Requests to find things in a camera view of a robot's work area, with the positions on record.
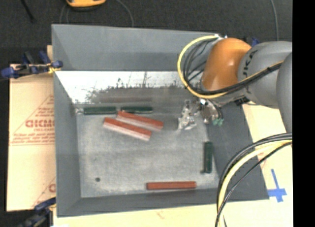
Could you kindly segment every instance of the yellow cable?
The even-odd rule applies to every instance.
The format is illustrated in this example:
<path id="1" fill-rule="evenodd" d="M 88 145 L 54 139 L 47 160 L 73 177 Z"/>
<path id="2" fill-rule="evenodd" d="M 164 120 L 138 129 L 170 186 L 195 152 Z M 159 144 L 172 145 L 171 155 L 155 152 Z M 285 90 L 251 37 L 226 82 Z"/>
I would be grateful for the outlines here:
<path id="1" fill-rule="evenodd" d="M 196 97 L 199 97 L 199 98 L 216 98 L 216 97 L 221 97 L 225 94 L 227 94 L 228 92 L 223 92 L 223 93 L 218 93 L 218 94 L 207 94 L 207 95 L 204 95 L 204 94 L 199 94 L 198 92 L 194 91 L 189 85 L 188 83 L 185 81 L 184 79 L 184 76 L 182 74 L 182 70 L 181 70 L 181 62 L 182 62 L 182 58 L 185 54 L 185 52 L 191 47 L 193 46 L 194 44 L 196 44 L 197 42 L 200 42 L 200 41 L 203 41 L 203 40 L 207 40 L 207 39 L 213 39 L 213 38 L 218 38 L 219 36 L 218 35 L 207 35 L 207 36 L 202 36 L 202 37 L 199 37 L 193 41 L 191 41 L 190 43 L 188 43 L 184 48 L 183 50 L 181 51 L 181 53 L 179 54 L 178 56 L 178 60 L 177 60 L 177 71 L 178 71 L 178 74 L 179 74 L 179 77 L 183 83 L 183 85 L 186 87 L 187 90 L 190 91 L 190 93 L 192 93 L 193 95 L 195 95 Z M 273 65 L 271 65 L 270 67 L 273 67 L 273 66 L 276 66 L 276 65 L 280 65 L 282 64 L 283 61 L 281 62 L 278 62 L 278 63 L 275 63 Z M 264 71 L 265 69 L 261 70 L 261 71 L 258 71 L 256 72 L 255 74 L 243 79 L 242 81 L 240 81 L 239 83 L 241 82 L 244 82 L 246 80 L 249 80 L 253 77 L 255 77 L 256 75 L 258 75 L 259 73 L 261 73 L 262 71 Z"/>
<path id="2" fill-rule="evenodd" d="M 243 158 L 241 158 L 238 162 L 236 162 L 236 164 L 229 170 L 228 174 L 226 175 L 225 179 L 222 182 L 222 186 L 221 189 L 219 191 L 219 199 L 218 199 L 218 206 L 217 206 L 217 210 L 220 209 L 223 201 L 224 201 L 224 196 L 225 196 L 225 192 L 227 189 L 227 186 L 231 180 L 231 178 L 233 177 L 233 175 L 236 173 L 236 171 L 243 166 L 244 163 L 246 163 L 248 160 L 250 160 L 251 158 L 263 153 L 263 152 L 267 152 L 267 154 L 271 153 L 272 151 L 274 151 L 275 149 L 277 149 L 278 147 L 290 142 L 292 140 L 282 140 L 282 141 L 275 141 L 275 142 L 268 142 L 265 143 L 261 146 L 259 146 L 259 148 L 257 148 L 256 150 L 254 150 L 253 152 L 245 155 Z M 219 220 L 219 226 L 224 226 L 224 221 L 223 221 L 223 214 L 221 214 L 220 220 Z"/>

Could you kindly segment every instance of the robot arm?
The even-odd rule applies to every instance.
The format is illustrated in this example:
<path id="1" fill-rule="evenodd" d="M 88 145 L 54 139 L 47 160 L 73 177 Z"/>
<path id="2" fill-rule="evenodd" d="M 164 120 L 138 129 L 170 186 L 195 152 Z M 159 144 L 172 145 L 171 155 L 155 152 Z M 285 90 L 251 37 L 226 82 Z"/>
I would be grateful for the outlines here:
<path id="1" fill-rule="evenodd" d="M 205 39 L 207 37 L 196 39 L 184 48 L 178 69 L 188 47 Z M 195 58 L 188 55 L 186 60 L 192 62 Z M 184 62 L 185 65 L 190 65 L 190 62 Z M 184 72 L 189 72 L 189 69 L 184 68 Z M 217 39 L 196 87 L 181 75 L 181 70 L 179 74 L 192 94 L 209 100 L 216 107 L 246 99 L 278 108 L 286 130 L 292 132 L 292 42 L 264 42 L 251 47 L 235 38 Z"/>

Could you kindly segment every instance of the cardboard sheet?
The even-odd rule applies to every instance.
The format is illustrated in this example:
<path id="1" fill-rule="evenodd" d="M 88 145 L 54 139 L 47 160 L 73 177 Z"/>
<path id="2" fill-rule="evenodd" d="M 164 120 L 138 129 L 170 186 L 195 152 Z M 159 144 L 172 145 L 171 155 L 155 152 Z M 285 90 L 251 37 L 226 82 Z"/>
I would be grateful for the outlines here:
<path id="1" fill-rule="evenodd" d="M 10 80 L 7 211 L 56 194 L 52 75 Z"/>

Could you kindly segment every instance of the white cable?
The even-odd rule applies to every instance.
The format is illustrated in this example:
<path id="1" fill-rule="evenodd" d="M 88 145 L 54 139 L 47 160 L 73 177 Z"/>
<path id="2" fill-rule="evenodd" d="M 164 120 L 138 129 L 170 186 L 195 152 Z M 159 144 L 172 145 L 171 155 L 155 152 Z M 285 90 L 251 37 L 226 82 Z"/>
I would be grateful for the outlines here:
<path id="1" fill-rule="evenodd" d="M 275 16 L 275 25 L 276 25 L 276 38 L 277 40 L 279 40 L 279 28 L 278 28 L 278 17 L 277 17 L 277 13 L 276 13 L 276 8 L 275 8 L 275 4 L 273 0 L 270 0 L 271 5 L 272 5 L 272 9 L 274 12 L 274 16 Z"/>

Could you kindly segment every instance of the red stick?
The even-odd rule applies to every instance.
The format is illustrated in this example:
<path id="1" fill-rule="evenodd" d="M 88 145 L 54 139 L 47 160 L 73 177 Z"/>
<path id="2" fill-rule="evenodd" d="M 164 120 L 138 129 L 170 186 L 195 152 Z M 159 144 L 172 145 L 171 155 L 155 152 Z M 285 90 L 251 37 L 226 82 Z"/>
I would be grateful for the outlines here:
<path id="1" fill-rule="evenodd" d="M 149 130 L 161 130 L 163 128 L 163 122 L 139 115 L 135 115 L 125 111 L 119 111 L 117 114 L 117 120 L 130 123 L 135 126 L 144 127 Z"/>
<path id="2" fill-rule="evenodd" d="M 147 190 L 174 190 L 174 189 L 195 189 L 196 182 L 148 182 Z"/>
<path id="3" fill-rule="evenodd" d="M 105 118 L 103 127 L 143 140 L 149 140 L 151 136 L 151 132 L 149 130 L 117 121 L 112 118 Z"/>

